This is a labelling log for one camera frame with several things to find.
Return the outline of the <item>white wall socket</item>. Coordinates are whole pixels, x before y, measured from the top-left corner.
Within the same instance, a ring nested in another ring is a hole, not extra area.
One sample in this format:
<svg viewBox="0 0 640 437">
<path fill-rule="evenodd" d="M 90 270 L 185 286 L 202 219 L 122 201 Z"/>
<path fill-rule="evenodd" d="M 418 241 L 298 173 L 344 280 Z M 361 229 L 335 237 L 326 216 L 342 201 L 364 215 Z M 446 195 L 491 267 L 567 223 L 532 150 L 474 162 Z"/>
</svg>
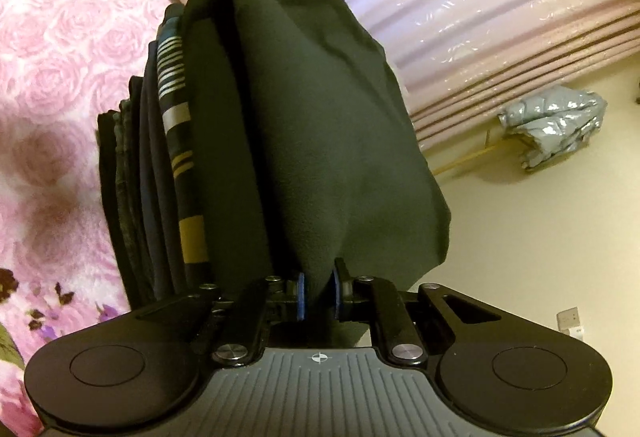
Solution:
<svg viewBox="0 0 640 437">
<path fill-rule="evenodd" d="M 556 314 L 556 326 L 558 330 L 574 339 L 582 341 L 585 336 L 585 329 L 580 321 L 577 307 L 565 309 Z"/>
</svg>

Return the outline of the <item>yellow wooden stick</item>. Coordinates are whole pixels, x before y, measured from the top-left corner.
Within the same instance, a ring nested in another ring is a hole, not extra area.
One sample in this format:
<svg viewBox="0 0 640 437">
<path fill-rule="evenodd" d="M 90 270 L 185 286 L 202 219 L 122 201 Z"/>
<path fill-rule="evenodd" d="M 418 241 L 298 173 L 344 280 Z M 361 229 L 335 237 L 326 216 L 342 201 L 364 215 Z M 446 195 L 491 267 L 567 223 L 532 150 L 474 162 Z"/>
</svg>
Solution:
<svg viewBox="0 0 640 437">
<path fill-rule="evenodd" d="M 470 163 L 472 161 L 475 161 L 479 158 L 488 156 L 488 154 L 493 153 L 497 150 L 503 149 L 504 147 L 506 147 L 508 145 L 508 141 L 507 140 L 500 140 L 500 142 L 495 142 L 494 144 L 491 145 L 487 145 L 485 146 L 483 149 L 474 151 L 472 153 L 469 154 L 465 154 L 465 156 L 462 156 L 460 158 L 457 158 L 456 160 L 450 161 L 442 166 L 439 166 L 439 168 L 435 168 L 432 173 L 434 176 L 438 176 L 438 175 L 442 175 L 444 173 L 447 173 L 449 171 L 454 170 L 455 168 L 460 168 L 460 166 L 466 164 L 466 163 Z"/>
</svg>

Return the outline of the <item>stack of folded dark clothes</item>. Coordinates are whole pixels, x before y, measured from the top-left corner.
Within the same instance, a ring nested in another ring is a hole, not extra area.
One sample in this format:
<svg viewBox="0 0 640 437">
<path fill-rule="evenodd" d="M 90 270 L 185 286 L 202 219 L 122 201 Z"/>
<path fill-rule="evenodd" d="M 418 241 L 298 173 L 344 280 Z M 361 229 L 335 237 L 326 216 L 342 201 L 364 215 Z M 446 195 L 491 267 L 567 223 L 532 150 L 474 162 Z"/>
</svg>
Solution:
<svg viewBox="0 0 640 437">
<path fill-rule="evenodd" d="M 213 95 L 192 56 L 195 20 L 188 6 L 169 5 L 143 74 L 98 117 L 103 211 L 133 309 L 218 275 L 208 190 Z"/>
</svg>

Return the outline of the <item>pink floral bed sheet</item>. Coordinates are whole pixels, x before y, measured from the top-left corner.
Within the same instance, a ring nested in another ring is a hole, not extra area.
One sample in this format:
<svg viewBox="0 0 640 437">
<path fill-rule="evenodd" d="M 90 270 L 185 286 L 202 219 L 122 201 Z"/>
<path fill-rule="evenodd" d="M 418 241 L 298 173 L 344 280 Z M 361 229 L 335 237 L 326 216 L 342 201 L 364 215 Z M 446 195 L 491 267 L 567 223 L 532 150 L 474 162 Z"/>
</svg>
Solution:
<svg viewBox="0 0 640 437">
<path fill-rule="evenodd" d="M 44 344 L 129 308 L 104 218 L 96 120 L 128 94 L 167 0 L 1 0 L 1 420 Z"/>
</svg>

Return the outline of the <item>black long sleeve shirt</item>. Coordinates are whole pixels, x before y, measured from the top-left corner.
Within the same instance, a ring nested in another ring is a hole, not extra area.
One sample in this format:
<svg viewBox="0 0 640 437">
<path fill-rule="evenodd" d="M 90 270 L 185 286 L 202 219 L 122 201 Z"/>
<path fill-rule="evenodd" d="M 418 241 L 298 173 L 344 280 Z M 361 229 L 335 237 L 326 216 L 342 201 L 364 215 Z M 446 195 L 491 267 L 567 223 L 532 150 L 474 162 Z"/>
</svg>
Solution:
<svg viewBox="0 0 640 437">
<path fill-rule="evenodd" d="M 262 188 L 272 269 L 311 295 L 342 259 L 410 287 L 442 264 L 450 211 L 383 47 L 344 0 L 216 0 Z"/>
</svg>

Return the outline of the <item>pink sheer curtain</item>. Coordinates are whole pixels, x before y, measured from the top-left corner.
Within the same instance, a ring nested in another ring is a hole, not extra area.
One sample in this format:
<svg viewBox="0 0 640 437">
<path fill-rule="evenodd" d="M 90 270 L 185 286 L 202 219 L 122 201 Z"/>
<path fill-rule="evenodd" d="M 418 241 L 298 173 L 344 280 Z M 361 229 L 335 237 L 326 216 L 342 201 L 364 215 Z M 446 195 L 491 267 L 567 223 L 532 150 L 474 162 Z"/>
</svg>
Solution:
<svg viewBox="0 0 640 437">
<path fill-rule="evenodd" d="M 428 148 L 639 48 L 639 0 L 345 0 L 404 83 Z"/>
</svg>

